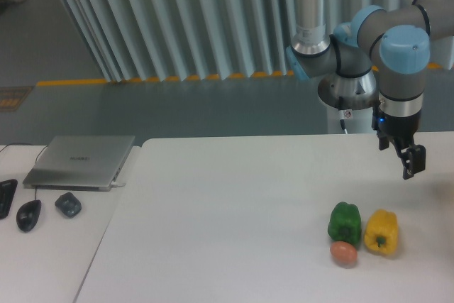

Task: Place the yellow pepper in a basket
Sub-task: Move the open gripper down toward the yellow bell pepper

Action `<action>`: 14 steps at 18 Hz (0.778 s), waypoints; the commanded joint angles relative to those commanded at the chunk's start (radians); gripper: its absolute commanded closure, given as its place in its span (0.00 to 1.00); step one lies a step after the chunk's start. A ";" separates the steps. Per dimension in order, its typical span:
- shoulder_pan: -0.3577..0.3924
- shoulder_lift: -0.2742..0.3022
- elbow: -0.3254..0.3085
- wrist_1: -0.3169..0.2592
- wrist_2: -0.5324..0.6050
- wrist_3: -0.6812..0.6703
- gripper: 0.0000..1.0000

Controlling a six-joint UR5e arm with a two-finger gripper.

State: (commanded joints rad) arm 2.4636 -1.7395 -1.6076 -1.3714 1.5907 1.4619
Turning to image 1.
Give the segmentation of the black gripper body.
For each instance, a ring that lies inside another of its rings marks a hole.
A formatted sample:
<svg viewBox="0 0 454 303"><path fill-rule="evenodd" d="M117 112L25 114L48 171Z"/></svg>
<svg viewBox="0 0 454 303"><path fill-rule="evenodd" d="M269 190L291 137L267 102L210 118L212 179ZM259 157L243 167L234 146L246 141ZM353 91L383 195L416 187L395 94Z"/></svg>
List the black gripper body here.
<svg viewBox="0 0 454 303"><path fill-rule="evenodd" d="M405 148L415 145L414 134L419 128L422 99L395 101L378 99L372 105L372 129L385 133L389 144Z"/></svg>

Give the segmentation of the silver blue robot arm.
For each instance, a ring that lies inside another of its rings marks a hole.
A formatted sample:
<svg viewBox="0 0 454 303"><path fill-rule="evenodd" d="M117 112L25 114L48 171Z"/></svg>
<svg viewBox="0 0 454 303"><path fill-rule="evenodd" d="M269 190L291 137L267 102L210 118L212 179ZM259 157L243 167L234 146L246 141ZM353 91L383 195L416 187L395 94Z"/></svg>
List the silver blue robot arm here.
<svg viewBox="0 0 454 303"><path fill-rule="evenodd" d="M287 57L299 79L320 77L319 99L339 113L370 109L380 150L393 146L409 179L426 167L414 141L431 42L453 35L453 0L408 0L402 9L367 6L326 30L324 0L294 0L296 34Z"/></svg>

